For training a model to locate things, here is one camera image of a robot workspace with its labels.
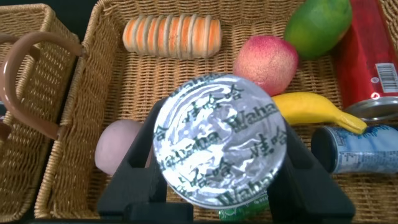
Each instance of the woven wicker texture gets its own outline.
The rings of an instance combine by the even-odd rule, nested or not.
[[[45,4],[0,7],[0,32],[20,37],[33,31],[49,31],[78,42]],[[2,62],[10,44],[0,45]],[[40,59],[26,56],[17,76],[17,96],[22,105],[43,119],[57,122],[75,57],[48,43],[39,43]],[[7,113],[4,123],[12,127],[0,141],[0,222],[18,220],[32,204],[50,140]]]
[[[117,119],[145,120],[157,100],[190,78],[211,72],[232,72],[234,58],[244,41],[254,34],[282,37],[287,19],[302,2],[99,1],[83,42],[89,57],[78,62],[62,117],[64,132],[53,146],[35,205],[35,216],[98,218],[96,201],[110,179],[96,169],[94,163],[95,147],[102,130]],[[382,3],[397,41],[398,1]],[[222,48],[214,57],[179,61],[138,56],[124,49],[121,34],[133,16],[194,12],[221,20]],[[341,106],[329,56],[302,62],[288,91],[319,93]],[[295,130],[309,146],[316,127],[297,126]],[[398,221],[397,176],[355,174],[337,175],[335,179],[356,204],[356,220]],[[182,199],[169,189],[167,200]],[[270,218],[270,213],[264,212],[255,219]],[[217,220],[218,215],[216,211],[195,207],[195,219]]]

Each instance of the can lid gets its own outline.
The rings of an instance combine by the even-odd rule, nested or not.
[[[332,173],[336,167],[336,147],[334,137],[327,127],[315,130],[311,138],[311,152],[329,173]]]
[[[209,74],[165,101],[154,152],[171,188],[195,205],[226,209],[256,199],[283,163],[285,123],[272,98],[249,80]]]
[[[378,99],[360,101],[345,109],[349,114],[363,121],[380,121],[398,117],[398,96],[384,96]]]

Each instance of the yellow banana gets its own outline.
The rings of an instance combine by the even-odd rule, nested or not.
[[[327,98],[315,93],[286,93],[272,99],[291,125],[334,122],[355,134],[362,134],[366,129],[365,122],[342,112]]]

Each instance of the brown basket handle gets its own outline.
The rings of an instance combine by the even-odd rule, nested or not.
[[[3,43],[12,43],[13,44],[18,40],[19,40],[19,38],[15,37],[13,35],[0,33],[0,44],[3,44]],[[40,57],[40,50],[37,47],[32,46],[29,49],[29,54],[35,60],[38,60]],[[0,139],[5,141],[8,138],[8,135],[10,134],[10,132],[11,132],[11,128],[8,125],[4,124],[3,122],[0,122]]]
[[[31,114],[18,102],[15,88],[15,80],[19,66],[29,49],[36,43],[49,41],[57,44],[78,57],[85,56],[85,50],[80,44],[64,39],[50,32],[32,32],[21,37],[8,51],[0,71],[0,98],[3,99],[7,110],[24,124],[38,130],[45,136],[56,140],[58,137],[58,125],[46,121]]]

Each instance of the aluminum foil lid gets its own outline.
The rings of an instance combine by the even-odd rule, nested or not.
[[[164,103],[154,151],[171,188],[188,202],[226,209],[270,185],[285,157],[282,115],[260,87],[228,74],[184,83]]]

